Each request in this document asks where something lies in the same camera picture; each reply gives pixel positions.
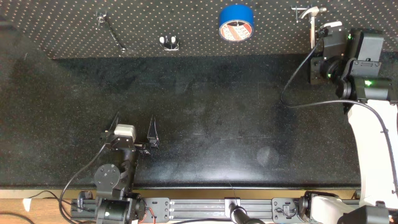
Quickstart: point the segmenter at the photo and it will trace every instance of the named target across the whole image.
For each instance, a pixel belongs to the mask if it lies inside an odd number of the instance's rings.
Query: green led light
[[[373,82],[372,82],[372,81],[365,80],[365,85],[369,86],[369,85],[372,85],[372,84],[373,84]]]

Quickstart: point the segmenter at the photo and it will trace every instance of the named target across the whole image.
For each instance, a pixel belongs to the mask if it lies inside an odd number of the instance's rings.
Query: roll of tape
[[[220,14],[220,36],[228,41],[243,41],[254,32],[253,11],[243,5],[224,8]]]

